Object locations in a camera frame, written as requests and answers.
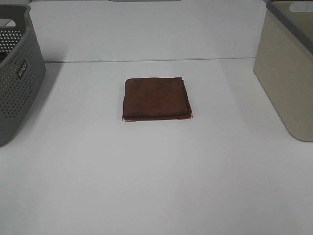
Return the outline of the brown towel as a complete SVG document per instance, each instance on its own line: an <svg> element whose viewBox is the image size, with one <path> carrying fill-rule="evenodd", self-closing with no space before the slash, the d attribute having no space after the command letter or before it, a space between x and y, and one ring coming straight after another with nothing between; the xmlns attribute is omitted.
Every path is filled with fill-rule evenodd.
<svg viewBox="0 0 313 235"><path fill-rule="evenodd" d="M125 81L123 120L148 121L193 117L181 77L130 78Z"/></svg>

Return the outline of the beige plastic basket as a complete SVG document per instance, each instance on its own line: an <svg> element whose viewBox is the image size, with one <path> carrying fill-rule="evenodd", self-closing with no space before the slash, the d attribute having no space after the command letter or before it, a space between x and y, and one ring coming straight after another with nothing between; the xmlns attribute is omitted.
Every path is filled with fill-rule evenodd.
<svg viewBox="0 0 313 235"><path fill-rule="evenodd" d="M253 71L288 133L313 140L313 2L268 0Z"/></svg>

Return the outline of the grey perforated plastic basket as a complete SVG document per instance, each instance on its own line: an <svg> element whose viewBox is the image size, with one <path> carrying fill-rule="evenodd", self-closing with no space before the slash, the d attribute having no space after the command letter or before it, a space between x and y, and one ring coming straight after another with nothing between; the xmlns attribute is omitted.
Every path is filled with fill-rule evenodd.
<svg viewBox="0 0 313 235"><path fill-rule="evenodd" d="M1 19L15 26L0 28L0 143L14 137L29 112L45 76L46 68L30 6L2 4Z"/></svg>

